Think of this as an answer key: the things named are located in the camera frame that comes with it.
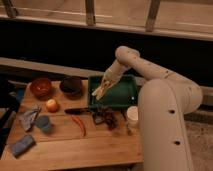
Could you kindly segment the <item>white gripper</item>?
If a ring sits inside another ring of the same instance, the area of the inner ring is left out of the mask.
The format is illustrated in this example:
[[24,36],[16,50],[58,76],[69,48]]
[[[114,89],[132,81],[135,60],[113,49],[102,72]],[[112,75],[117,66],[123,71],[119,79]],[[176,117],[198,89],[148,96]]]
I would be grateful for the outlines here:
[[101,84],[96,88],[104,95],[108,89],[117,84],[123,74],[128,70],[128,67],[115,60],[112,65],[105,71]]

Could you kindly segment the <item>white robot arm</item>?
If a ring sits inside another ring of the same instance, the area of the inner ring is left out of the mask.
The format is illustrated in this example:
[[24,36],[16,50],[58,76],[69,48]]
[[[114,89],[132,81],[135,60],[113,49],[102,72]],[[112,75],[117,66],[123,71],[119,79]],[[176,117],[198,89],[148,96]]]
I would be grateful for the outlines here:
[[93,95],[101,99],[130,68],[146,79],[138,96],[144,171],[194,171],[184,116],[201,105],[201,87],[141,58],[137,50],[120,46]]

